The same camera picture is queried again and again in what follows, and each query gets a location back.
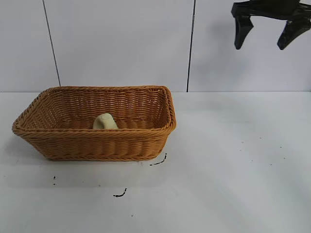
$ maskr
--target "black scribble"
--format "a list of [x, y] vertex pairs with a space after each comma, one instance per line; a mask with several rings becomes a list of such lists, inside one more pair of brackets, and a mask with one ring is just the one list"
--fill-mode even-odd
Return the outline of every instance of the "black scribble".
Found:
[[166, 155], [167, 155], [167, 153], [165, 153], [165, 157], [164, 157], [164, 159], [163, 159], [161, 162], [158, 162], [158, 163], [156, 163], [156, 164], [150, 164], [150, 166], [158, 165], [158, 164], [163, 163], [163, 162], [166, 160]]
[[124, 194], [126, 193], [127, 188], [125, 188], [124, 192], [121, 195], [113, 195], [115, 198], [120, 198], [123, 197]]

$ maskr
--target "woven basket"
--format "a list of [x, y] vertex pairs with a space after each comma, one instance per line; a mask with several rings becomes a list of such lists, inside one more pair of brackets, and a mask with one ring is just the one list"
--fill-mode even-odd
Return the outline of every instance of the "woven basket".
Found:
[[[110, 113], [119, 129], [93, 130]], [[13, 123], [13, 132], [51, 160], [140, 161], [157, 157], [176, 127], [163, 86], [55, 87]]]

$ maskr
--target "plush toy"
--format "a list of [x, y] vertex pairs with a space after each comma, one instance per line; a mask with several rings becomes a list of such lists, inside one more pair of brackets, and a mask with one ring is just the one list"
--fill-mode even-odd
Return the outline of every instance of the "plush toy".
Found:
[[94, 124], [93, 124], [93, 129], [94, 130], [118, 129], [118, 126], [111, 114], [104, 113], [95, 119]]

